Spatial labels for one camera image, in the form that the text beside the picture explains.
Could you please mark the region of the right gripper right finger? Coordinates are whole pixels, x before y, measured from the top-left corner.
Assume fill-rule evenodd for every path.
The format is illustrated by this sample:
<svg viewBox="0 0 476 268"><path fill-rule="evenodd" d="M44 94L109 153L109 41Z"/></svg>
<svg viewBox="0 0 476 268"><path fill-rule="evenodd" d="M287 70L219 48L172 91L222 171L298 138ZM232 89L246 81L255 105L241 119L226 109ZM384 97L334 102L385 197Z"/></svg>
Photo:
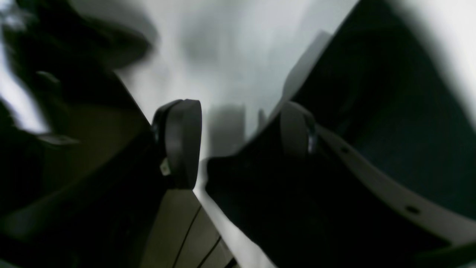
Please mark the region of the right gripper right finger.
<svg viewBox="0 0 476 268"><path fill-rule="evenodd" d="M476 223L407 189L373 166L334 132L319 125L302 105L288 101L281 108L284 152L298 159L316 159L328 148L365 188L394 212L449 241L452 246L475 242Z"/></svg>

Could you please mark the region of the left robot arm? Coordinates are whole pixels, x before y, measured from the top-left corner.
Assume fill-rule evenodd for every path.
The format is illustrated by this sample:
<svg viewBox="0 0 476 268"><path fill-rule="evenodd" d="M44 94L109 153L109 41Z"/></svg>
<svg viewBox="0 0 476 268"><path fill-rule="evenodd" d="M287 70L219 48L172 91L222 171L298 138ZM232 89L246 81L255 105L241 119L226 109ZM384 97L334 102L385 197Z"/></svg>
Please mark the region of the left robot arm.
<svg viewBox="0 0 476 268"><path fill-rule="evenodd" d="M138 268L160 204L158 151L118 71L153 28L74 0L1 1L1 265Z"/></svg>

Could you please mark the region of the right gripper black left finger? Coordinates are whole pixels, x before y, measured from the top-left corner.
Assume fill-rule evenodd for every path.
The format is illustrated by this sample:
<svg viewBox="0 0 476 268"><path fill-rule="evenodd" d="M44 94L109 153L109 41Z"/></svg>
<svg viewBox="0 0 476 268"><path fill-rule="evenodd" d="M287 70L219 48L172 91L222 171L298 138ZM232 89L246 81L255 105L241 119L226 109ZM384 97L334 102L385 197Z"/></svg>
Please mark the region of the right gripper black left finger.
<svg viewBox="0 0 476 268"><path fill-rule="evenodd" d="M159 107L151 131L160 174L170 189L192 190L197 181L202 132L201 102L177 99Z"/></svg>

